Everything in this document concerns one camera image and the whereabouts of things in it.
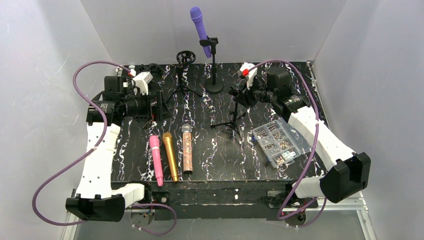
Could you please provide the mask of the tripod stand with clip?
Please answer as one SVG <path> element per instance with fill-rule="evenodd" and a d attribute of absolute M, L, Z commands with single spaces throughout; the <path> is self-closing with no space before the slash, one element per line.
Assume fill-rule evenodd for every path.
<path fill-rule="evenodd" d="M 241 91 L 239 89 L 230 87 L 230 89 L 228 90 L 228 93 L 231 96 L 233 96 L 233 101 L 234 101 L 234 109 L 233 111 L 230 112 L 230 115 L 232 116 L 231 121 L 222 122 L 218 124 L 211 124 L 210 128 L 215 129 L 220 126 L 226 126 L 230 128 L 232 131 L 234 131 L 239 137 L 241 137 L 239 121 L 246 115 L 246 113 L 244 112 L 241 116 L 239 116 L 239 101 L 236 98 L 240 95 Z"/>

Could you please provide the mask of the round base shock mount stand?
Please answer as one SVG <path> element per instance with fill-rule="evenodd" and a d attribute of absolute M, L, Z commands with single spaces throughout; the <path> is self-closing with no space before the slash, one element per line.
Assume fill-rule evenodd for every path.
<path fill-rule="evenodd" d="M 153 78 L 157 81 L 162 79 L 165 70 L 157 63 L 140 64 L 138 66 L 138 72 L 150 72 Z"/>

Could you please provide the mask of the glitter rhinestone microphone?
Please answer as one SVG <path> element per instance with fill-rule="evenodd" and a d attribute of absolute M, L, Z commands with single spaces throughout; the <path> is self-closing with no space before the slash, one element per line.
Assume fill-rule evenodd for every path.
<path fill-rule="evenodd" d="M 190 175 L 193 172 L 193 146 L 192 146 L 192 126 L 188 123 L 181 127 L 183 146 L 183 173 Z"/>

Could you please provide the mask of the gold microphone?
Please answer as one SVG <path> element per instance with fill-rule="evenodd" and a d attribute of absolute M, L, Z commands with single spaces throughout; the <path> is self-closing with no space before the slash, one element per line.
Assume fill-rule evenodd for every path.
<path fill-rule="evenodd" d="M 177 166 L 178 158 L 176 157 L 176 154 L 175 154 L 173 138 L 170 132 L 165 132 L 162 135 L 162 142 L 164 144 L 166 155 L 167 155 L 171 179 L 174 183 L 176 183 L 179 181 L 179 172 L 178 172 L 178 166 Z"/>

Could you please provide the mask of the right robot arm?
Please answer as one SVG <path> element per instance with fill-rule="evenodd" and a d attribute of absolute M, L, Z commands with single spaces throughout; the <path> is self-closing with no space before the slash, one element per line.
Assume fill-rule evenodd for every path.
<path fill-rule="evenodd" d="M 283 67 L 272 67 L 266 72 L 266 80 L 257 76 L 258 65 L 244 62 L 239 76 L 245 80 L 240 89 L 230 90 L 234 101 L 246 108 L 257 102 L 271 104 L 276 114 L 295 128 L 311 147 L 310 156 L 318 154 L 327 173 L 323 176 L 305 177 L 303 174 L 292 184 L 284 200 L 325 198 L 339 203 L 368 187 L 371 159 L 365 153 L 357 153 L 344 144 L 320 119 L 318 106 L 309 97 L 295 92 L 291 74 Z"/>

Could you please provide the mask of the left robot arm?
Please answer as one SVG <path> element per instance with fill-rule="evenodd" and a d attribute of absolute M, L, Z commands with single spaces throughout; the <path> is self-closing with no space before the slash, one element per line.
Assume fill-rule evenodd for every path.
<path fill-rule="evenodd" d="M 80 183 L 65 208 L 84 221 L 119 222 L 128 208 L 144 198 L 142 183 L 113 190 L 111 170 L 116 143 L 126 118 L 163 121 L 170 117 L 163 91 L 150 72 L 134 78 L 105 76 L 104 90 L 87 110 L 87 150 Z"/>

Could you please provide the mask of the pink microphone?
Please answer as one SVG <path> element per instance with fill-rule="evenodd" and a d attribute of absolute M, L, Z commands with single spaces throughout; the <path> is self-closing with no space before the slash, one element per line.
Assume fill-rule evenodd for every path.
<path fill-rule="evenodd" d="M 149 137 L 149 146 L 151 149 L 155 179 L 157 185 L 162 187 L 164 185 L 164 171 L 162 167 L 160 141 L 157 135 L 151 135 Z"/>

